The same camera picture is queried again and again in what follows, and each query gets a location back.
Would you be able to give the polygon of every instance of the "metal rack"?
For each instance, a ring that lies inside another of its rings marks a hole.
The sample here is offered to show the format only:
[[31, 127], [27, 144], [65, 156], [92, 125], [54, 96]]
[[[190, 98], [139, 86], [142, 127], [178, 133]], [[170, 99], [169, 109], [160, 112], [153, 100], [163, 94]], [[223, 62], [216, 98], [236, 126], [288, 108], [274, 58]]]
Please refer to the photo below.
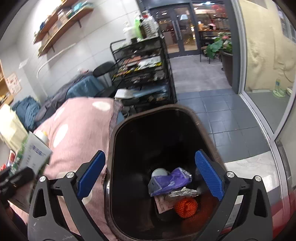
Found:
[[[154, 93], [138, 99], [122, 100], [122, 103], [125, 106], [134, 107], [136, 113], [176, 103], [173, 74], [164, 39], [162, 37], [147, 38], [143, 41], [115, 49], [115, 45], [119, 45], [124, 41], [125, 39], [122, 39], [110, 44], [110, 50], [118, 70], [112, 79], [114, 85], [117, 86], [116, 88], [141, 90], [149, 86], [166, 85], [168, 91], [166, 92], [167, 95], [162, 98], [157, 98], [157, 95], [160, 93]], [[138, 62], [156, 56], [160, 56], [161, 65], [140, 70], [136, 68]], [[128, 72], [123, 72], [122, 69], [126, 66], [134, 66], [134, 68]]]

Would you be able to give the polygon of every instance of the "potted plant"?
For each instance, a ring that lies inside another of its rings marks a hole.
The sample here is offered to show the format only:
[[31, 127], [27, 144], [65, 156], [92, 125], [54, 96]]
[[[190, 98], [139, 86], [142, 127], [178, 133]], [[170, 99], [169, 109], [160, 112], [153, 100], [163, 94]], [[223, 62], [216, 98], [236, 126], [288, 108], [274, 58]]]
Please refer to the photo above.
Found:
[[231, 34], [220, 32], [215, 42], [209, 44], [205, 50], [209, 58], [214, 59], [219, 53], [222, 60], [223, 70], [228, 83], [232, 86], [232, 42]]

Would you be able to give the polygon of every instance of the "door handle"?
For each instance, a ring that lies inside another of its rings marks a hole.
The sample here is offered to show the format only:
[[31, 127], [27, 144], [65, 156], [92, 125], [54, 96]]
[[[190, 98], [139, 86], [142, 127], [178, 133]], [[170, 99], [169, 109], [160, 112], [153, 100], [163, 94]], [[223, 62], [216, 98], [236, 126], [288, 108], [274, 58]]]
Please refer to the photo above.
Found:
[[180, 39], [182, 40], [183, 38], [182, 38], [182, 34], [181, 34], [181, 29], [180, 29], [179, 23], [178, 23], [178, 21], [176, 21], [176, 23], [177, 23], [177, 27], [179, 29]]
[[174, 27], [174, 31], [175, 31], [175, 35], [176, 35], [176, 37], [177, 37], [177, 40], [179, 40], [178, 33], [177, 33], [177, 31], [176, 31], [176, 26], [175, 26], [175, 23], [174, 23], [173, 20], [172, 20], [172, 23], [173, 23], [173, 27]]

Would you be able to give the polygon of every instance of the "purple plastic bag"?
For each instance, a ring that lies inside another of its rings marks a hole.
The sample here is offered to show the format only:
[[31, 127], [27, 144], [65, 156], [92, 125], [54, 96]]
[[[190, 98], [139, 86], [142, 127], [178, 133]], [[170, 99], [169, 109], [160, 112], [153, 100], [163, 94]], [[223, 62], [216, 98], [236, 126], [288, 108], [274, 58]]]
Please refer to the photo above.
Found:
[[191, 183], [192, 176], [189, 172], [178, 167], [168, 176], [152, 177], [148, 184], [148, 192], [151, 197], [169, 193]]

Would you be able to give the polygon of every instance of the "blue gripper pad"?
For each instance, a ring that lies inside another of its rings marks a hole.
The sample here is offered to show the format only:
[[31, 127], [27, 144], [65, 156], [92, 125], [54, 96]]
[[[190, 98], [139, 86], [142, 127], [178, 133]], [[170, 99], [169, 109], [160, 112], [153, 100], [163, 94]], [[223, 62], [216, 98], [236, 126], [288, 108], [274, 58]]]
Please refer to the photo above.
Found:
[[97, 154], [92, 158], [86, 171], [79, 179], [77, 183], [77, 197], [82, 199], [87, 197], [91, 192], [94, 184], [96, 183], [101, 171], [103, 170], [106, 162], [105, 153], [103, 151], [98, 151]]
[[204, 156], [203, 152], [200, 150], [195, 153], [195, 164], [206, 182], [211, 194], [221, 201], [224, 196], [222, 180]]

